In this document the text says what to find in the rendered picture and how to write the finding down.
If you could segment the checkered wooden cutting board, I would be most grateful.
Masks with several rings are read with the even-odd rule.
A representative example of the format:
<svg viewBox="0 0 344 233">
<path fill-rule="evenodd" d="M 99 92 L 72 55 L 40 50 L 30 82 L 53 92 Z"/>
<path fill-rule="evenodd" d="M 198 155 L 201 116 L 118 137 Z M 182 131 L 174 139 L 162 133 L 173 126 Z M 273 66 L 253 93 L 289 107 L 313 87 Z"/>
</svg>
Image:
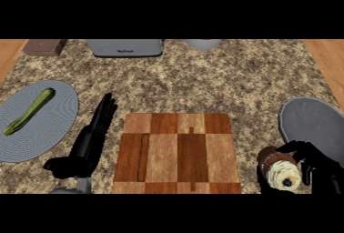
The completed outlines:
<svg viewBox="0 0 344 233">
<path fill-rule="evenodd" d="M 127 114 L 112 193 L 241 192 L 229 116 Z"/>
</svg>

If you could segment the grey round placemat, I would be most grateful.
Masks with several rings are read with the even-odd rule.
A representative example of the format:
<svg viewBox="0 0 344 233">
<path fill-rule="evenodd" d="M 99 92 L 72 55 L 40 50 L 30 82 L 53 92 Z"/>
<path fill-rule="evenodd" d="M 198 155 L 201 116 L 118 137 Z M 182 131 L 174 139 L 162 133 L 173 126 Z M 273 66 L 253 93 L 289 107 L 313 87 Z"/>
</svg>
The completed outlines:
<svg viewBox="0 0 344 233">
<path fill-rule="evenodd" d="M 46 88 L 55 96 L 22 129 L 10 136 L 3 132 L 31 106 Z M 22 87 L 0 105 L 0 162 L 19 163 L 44 154 L 64 139 L 78 114 L 80 100 L 72 86 L 58 80 L 37 81 Z"/>
</svg>

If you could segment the dark grey pan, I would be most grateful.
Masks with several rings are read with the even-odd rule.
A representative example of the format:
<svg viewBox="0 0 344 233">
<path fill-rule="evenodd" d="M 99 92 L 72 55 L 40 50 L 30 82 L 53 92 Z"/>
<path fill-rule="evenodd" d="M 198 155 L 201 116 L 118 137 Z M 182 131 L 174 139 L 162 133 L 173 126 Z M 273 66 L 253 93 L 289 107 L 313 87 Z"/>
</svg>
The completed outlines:
<svg viewBox="0 0 344 233">
<path fill-rule="evenodd" d="M 284 141 L 310 142 L 344 167 L 344 115 L 315 97 L 292 98 L 278 115 Z"/>
</svg>

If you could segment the green zucchini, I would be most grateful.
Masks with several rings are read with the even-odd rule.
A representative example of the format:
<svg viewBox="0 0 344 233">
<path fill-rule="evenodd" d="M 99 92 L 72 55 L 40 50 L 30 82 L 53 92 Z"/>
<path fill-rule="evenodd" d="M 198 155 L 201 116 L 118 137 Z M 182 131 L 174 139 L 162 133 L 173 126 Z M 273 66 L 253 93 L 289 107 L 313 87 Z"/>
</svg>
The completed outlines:
<svg viewBox="0 0 344 233">
<path fill-rule="evenodd" d="M 44 105 L 50 102 L 52 98 L 55 97 L 55 89 L 52 87 L 47 87 L 38 94 L 31 106 L 27 108 L 24 114 L 19 116 L 18 119 L 13 120 L 13 122 L 7 125 L 3 135 L 10 136 L 15 134 L 31 118 L 34 117 L 38 110 L 44 107 Z"/>
</svg>

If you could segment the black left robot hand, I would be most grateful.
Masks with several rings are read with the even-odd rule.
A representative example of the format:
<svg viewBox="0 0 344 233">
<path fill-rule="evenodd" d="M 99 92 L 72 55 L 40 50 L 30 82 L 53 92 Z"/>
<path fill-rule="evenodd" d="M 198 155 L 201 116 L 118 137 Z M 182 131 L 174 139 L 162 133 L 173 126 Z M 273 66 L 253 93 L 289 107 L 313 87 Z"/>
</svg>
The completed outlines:
<svg viewBox="0 0 344 233">
<path fill-rule="evenodd" d="M 117 108 L 115 99 L 112 94 L 108 93 L 97 104 L 92 122 L 77 136 L 68 156 L 50 158 L 44 163 L 43 168 L 52 171 L 56 178 L 92 176 L 97 168 L 105 137 Z"/>
</svg>

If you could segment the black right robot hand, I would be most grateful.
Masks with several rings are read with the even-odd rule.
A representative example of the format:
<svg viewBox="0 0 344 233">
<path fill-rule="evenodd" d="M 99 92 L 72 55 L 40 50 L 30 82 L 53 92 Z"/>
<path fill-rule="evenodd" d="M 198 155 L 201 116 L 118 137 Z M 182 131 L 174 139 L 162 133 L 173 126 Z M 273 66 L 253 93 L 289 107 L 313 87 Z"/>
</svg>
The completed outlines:
<svg viewBox="0 0 344 233">
<path fill-rule="evenodd" d="M 310 142 L 291 141 L 282 147 L 278 147 L 276 151 L 292 155 L 301 175 L 301 184 L 312 186 L 313 194 L 344 195 L 344 167 L 320 152 Z M 257 177 L 263 194 L 292 193 L 292 191 L 282 191 L 269 187 L 258 165 Z"/>
</svg>

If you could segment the grey flat appliance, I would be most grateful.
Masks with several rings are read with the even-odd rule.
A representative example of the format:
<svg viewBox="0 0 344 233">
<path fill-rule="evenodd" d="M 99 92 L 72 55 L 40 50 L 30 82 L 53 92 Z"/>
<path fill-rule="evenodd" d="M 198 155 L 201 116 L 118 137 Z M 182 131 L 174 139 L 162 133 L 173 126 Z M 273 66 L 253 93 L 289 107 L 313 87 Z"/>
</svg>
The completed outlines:
<svg viewBox="0 0 344 233">
<path fill-rule="evenodd" d="M 87 39 L 96 57 L 155 57 L 162 55 L 161 39 Z"/>
</svg>

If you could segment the brown wooden block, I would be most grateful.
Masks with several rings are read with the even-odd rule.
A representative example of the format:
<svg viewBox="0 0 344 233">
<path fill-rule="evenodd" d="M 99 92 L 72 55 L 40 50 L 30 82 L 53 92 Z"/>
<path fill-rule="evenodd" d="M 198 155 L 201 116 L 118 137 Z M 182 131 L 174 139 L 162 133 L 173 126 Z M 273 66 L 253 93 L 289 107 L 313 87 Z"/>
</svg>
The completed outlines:
<svg viewBox="0 0 344 233">
<path fill-rule="evenodd" d="M 66 39 L 31 39 L 22 49 L 30 56 L 59 56 Z"/>
</svg>

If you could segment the white frosted brown cupcake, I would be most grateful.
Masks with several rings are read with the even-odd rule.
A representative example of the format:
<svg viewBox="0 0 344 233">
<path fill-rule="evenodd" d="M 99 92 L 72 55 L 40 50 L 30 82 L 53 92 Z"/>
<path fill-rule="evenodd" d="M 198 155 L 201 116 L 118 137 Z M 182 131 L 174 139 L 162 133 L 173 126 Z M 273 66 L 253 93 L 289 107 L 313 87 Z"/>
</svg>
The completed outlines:
<svg viewBox="0 0 344 233">
<path fill-rule="evenodd" d="M 257 157 L 261 176 L 269 187 L 294 191 L 301 184 L 301 175 L 292 155 L 276 151 L 276 147 L 266 147 Z"/>
</svg>

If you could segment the pale grey cup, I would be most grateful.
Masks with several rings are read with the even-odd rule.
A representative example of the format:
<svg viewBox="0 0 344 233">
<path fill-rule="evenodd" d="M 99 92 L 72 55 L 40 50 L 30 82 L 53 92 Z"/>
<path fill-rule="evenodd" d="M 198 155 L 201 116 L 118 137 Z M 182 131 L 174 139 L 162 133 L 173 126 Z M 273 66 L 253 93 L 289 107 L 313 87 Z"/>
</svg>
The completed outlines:
<svg viewBox="0 0 344 233">
<path fill-rule="evenodd" d="M 211 50 L 222 42 L 220 39 L 188 39 L 188 45 L 201 51 Z"/>
</svg>

